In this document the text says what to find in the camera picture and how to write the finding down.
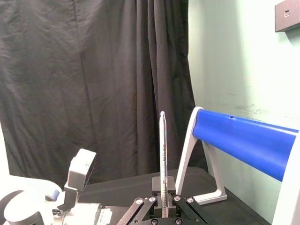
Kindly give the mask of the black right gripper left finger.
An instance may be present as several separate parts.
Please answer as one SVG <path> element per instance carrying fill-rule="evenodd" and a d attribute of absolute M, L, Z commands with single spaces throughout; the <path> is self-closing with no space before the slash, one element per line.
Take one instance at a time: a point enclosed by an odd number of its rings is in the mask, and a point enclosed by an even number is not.
<path fill-rule="evenodd" d="M 134 199 L 129 209 L 119 220 L 119 225 L 163 225 L 164 220 L 155 214 L 155 208 L 159 205 L 160 181 L 159 177 L 152 178 L 152 195 Z"/>

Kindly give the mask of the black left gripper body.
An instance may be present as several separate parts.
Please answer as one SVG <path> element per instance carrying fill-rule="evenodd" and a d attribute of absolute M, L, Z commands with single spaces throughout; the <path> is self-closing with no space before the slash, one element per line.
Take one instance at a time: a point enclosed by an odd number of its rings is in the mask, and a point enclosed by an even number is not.
<path fill-rule="evenodd" d="M 116 225 L 129 207 L 100 205 L 96 212 L 96 225 Z"/>

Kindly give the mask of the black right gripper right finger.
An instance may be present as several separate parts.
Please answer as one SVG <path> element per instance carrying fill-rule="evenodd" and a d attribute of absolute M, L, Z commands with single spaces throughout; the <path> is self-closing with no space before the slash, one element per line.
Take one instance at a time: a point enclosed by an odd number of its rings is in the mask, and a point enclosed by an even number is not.
<path fill-rule="evenodd" d="M 169 176 L 168 181 L 168 218 L 164 219 L 164 225 L 207 225 L 208 220 L 204 211 L 192 196 L 181 197 L 176 194 L 174 177 Z"/>

